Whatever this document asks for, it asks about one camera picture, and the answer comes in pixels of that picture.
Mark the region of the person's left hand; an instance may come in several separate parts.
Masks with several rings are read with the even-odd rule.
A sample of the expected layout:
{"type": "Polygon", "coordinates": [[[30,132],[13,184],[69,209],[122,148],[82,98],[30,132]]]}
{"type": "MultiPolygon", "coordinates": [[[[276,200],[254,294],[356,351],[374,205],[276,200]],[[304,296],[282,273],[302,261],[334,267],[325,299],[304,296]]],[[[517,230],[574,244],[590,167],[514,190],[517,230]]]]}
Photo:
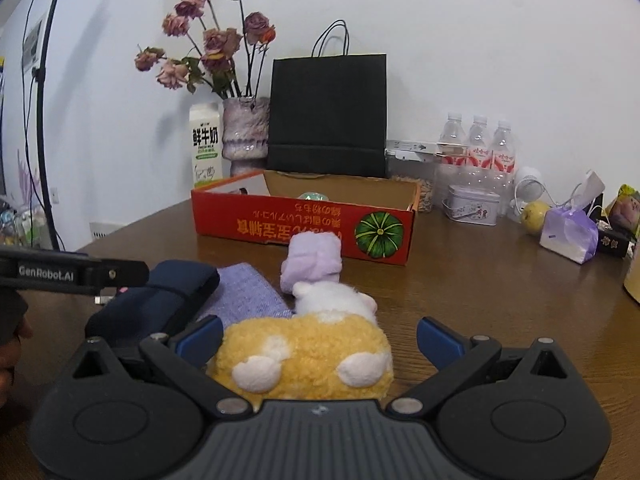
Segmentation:
{"type": "Polygon", "coordinates": [[[14,382],[12,370],[21,359],[22,340],[24,338],[32,338],[32,326],[30,326],[27,318],[21,319],[21,323],[12,339],[0,347],[0,406],[2,408],[9,399],[14,382]]]}

